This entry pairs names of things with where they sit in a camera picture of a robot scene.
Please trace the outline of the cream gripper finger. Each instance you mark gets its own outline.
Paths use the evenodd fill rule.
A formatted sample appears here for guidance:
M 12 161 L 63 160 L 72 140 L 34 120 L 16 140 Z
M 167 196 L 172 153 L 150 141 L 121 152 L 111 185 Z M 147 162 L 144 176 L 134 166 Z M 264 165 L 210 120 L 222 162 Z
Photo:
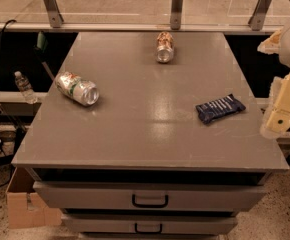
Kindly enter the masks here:
M 290 128 L 290 73 L 273 79 L 268 102 L 260 133 L 265 138 L 277 139 Z
M 268 55 L 278 54 L 280 50 L 281 33 L 281 29 L 275 31 L 269 38 L 259 44 L 257 51 Z

